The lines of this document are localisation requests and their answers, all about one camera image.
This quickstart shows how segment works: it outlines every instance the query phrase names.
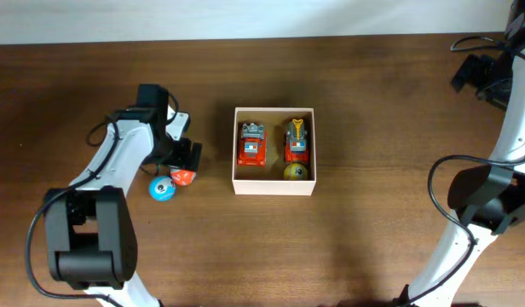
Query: toy car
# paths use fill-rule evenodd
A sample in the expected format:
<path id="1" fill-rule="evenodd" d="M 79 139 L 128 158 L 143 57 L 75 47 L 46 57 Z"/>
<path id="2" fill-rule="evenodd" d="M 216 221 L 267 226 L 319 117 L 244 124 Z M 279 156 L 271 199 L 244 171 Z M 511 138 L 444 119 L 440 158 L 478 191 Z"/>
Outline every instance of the toy car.
<path id="1" fill-rule="evenodd" d="M 308 165 L 308 132 L 304 129 L 302 119 L 293 119 L 286 126 L 286 163 L 302 163 Z"/>
<path id="2" fill-rule="evenodd" d="M 266 165 L 266 131 L 263 125 L 243 124 L 239 137 L 238 165 Z"/>

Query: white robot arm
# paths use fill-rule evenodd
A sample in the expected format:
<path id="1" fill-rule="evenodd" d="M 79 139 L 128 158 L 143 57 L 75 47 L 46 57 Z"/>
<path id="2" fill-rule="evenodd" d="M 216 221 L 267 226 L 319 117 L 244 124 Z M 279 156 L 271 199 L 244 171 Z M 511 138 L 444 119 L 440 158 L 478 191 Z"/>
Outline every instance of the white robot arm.
<path id="1" fill-rule="evenodd" d="M 516 57 L 512 70 L 511 98 L 498 142 L 490 156 L 491 160 L 513 162 L 525 157 L 525 60 Z M 525 191 L 510 186 L 515 174 L 525 178 L 525 163 L 512 169 L 488 169 L 488 174 L 481 172 L 481 168 L 476 168 L 471 174 L 468 170 L 464 174 L 460 173 L 463 177 L 459 175 L 456 178 L 451 187 L 452 197 L 449 196 L 448 200 L 449 203 L 461 203 L 458 210 L 462 217 L 458 217 L 456 210 L 452 210 L 451 215 L 459 218 L 475 236 L 475 249 L 448 281 L 412 304 L 418 307 L 449 307 L 462 281 L 484 249 L 494 242 L 499 234 L 503 234 L 509 225 L 525 220 L 525 202 L 508 203 L 514 199 L 513 195 L 521 195 L 525 199 Z M 468 192 L 472 192 L 469 196 L 464 194 L 458 198 L 454 197 L 459 194 L 458 191 L 454 192 L 454 189 L 461 190 L 462 185 L 469 185 L 468 182 L 476 184 L 482 177 L 487 177 L 487 181 L 478 189 L 468 188 Z M 408 287 L 407 297 L 416 298 L 447 276 L 465 257 L 469 245 L 467 233 L 455 223 L 449 222 L 425 271 Z"/>
<path id="2" fill-rule="evenodd" d="M 133 107 L 117 110 L 98 152 L 67 188 L 51 189 L 37 211 L 26 239 L 26 270 L 32 285 L 51 298 L 97 298 L 105 306 L 161 303 L 136 273 L 137 241 L 125 196 L 145 164 L 198 168 L 201 145 L 183 138 L 190 118 L 168 106 L 167 90 L 141 84 Z M 50 274 L 87 295 L 50 293 L 35 280 L 30 260 L 32 232 L 44 214 Z M 97 233 L 77 233 L 74 225 L 98 222 Z"/>

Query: open box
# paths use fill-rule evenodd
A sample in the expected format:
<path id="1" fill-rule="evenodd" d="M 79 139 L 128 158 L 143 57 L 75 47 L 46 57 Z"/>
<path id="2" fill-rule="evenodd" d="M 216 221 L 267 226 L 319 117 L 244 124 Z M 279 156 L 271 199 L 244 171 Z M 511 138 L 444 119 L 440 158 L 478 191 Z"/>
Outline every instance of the open box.
<path id="1" fill-rule="evenodd" d="M 309 179 L 284 180 L 286 125 L 303 119 L 308 131 Z M 238 166 L 238 137 L 243 123 L 263 124 L 266 130 L 266 165 Z M 316 181 L 314 109 L 296 107 L 236 107 L 234 115 L 232 184 L 236 194 L 311 195 Z"/>

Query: wood grain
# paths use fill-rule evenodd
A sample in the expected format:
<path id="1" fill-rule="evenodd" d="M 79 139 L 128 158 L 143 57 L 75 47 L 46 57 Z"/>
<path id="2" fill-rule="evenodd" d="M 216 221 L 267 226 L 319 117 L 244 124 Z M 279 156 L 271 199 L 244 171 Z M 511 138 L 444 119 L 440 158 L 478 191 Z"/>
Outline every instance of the wood grain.
<path id="1" fill-rule="evenodd" d="M 137 271 L 166 306 L 331 306 L 389 300 L 423 269 L 445 220 L 425 190 L 445 154 L 487 157 L 504 114 L 454 93 L 459 35 L 0 46 L 0 306 L 97 306 L 44 298 L 23 243 L 48 188 L 95 153 L 87 131 L 135 101 L 139 83 L 173 91 L 204 144 L 199 175 L 153 201 L 139 172 L 128 195 Z M 312 197 L 235 196 L 235 107 L 313 107 Z M 438 171 L 441 200 L 453 176 Z M 37 277 L 49 276 L 42 225 Z M 525 224 L 480 258 L 457 302 L 525 306 Z"/>

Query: toy ball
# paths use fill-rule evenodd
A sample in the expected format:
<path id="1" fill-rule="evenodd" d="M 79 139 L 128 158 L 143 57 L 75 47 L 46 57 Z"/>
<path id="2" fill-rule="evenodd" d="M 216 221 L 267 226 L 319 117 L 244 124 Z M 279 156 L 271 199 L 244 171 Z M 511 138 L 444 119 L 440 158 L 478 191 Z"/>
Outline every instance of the toy ball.
<path id="1" fill-rule="evenodd" d="M 292 163 L 286 167 L 283 178 L 285 180 L 307 180 L 308 170 L 302 164 Z"/>
<path id="2" fill-rule="evenodd" d="M 180 186 L 187 186 L 193 182 L 196 177 L 196 172 L 180 170 L 180 169 L 171 169 L 170 171 L 171 179 L 175 184 Z"/>
<path id="3" fill-rule="evenodd" d="M 156 177 L 149 184 L 149 193 L 155 200 L 167 201 L 176 193 L 176 185 L 170 177 Z"/>

